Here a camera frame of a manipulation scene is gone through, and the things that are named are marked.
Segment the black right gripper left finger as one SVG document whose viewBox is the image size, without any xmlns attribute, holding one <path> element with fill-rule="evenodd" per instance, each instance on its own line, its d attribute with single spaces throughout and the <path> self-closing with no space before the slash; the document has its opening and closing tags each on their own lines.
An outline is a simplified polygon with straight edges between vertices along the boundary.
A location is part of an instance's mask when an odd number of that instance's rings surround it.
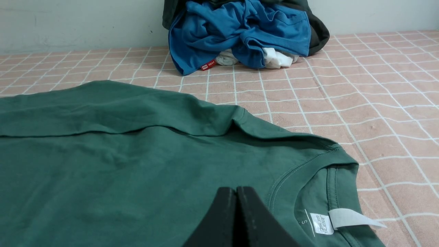
<svg viewBox="0 0 439 247">
<path fill-rule="evenodd" d="M 183 246 L 232 247 L 236 206 L 236 192 L 230 187 L 220 187 L 207 213 Z"/>
</svg>

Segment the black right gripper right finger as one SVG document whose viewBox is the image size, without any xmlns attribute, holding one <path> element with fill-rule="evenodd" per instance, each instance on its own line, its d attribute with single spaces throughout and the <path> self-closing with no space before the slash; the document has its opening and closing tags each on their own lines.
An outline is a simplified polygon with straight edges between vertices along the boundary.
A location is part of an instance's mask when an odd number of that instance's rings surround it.
<svg viewBox="0 0 439 247">
<path fill-rule="evenodd" d="M 252 187 L 237 187 L 237 247 L 298 247 Z"/>
</svg>

